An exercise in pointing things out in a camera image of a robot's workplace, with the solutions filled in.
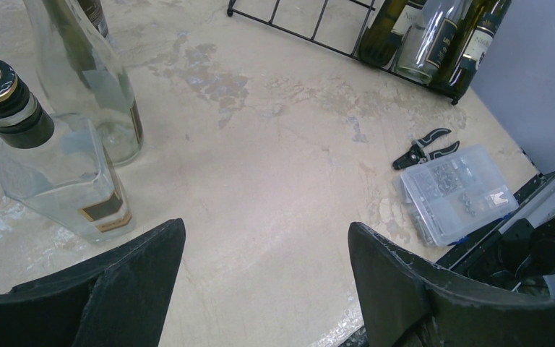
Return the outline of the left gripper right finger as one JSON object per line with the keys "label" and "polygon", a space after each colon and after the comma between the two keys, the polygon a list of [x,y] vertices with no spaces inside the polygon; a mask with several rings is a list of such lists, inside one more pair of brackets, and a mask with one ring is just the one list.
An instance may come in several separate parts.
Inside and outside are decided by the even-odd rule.
{"label": "left gripper right finger", "polygon": [[348,249],[370,346],[555,346],[555,300],[459,275],[353,222]]}

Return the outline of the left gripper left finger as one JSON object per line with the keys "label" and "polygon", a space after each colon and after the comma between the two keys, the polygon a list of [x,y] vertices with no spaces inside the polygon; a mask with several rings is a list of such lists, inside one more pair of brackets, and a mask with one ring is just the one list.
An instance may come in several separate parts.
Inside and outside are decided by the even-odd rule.
{"label": "left gripper left finger", "polygon": [[0,294],[0,346],[157,346],[185,240],[170,219]]}

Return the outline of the dark green bottle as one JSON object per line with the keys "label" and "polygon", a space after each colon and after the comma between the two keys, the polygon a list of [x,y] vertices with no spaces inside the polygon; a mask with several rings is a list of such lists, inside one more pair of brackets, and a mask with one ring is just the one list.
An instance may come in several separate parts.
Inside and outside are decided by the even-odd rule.
{"label": "dark green bottle", "polygon": [[358,45],[359,58],[374,67],[387,66],[425,4],[425,0],[380,1]]}
{"label": "dark green bottle", "polygon": [[470,87],[511,4],[511,0],[471,3],[459,21],[447,57],[430,82],[432,90],[451,98],[453,105],[458,103]]}

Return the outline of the dark green bottle front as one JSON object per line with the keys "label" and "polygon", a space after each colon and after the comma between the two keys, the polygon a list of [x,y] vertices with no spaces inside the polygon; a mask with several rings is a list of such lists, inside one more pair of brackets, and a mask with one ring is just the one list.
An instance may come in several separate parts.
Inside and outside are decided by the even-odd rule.
{"label": "dark green bottle front", "polygon": [[430,82],[432,90],[451,98],[453,105],[458,103],[470,87],[511,4],[511,0],[471,3],[459,21],[447,57]]}

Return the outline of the clear glass bottle short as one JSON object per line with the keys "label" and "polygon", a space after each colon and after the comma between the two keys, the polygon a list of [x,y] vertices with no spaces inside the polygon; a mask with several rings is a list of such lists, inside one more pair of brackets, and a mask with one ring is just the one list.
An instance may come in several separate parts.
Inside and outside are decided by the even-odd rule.
{"label": "clear glass bottle short", "polygon": [[460,21],[471,4],[471,0],[427,1],[405,36],[395,71],[422,85],[429,84],[455,42]]}

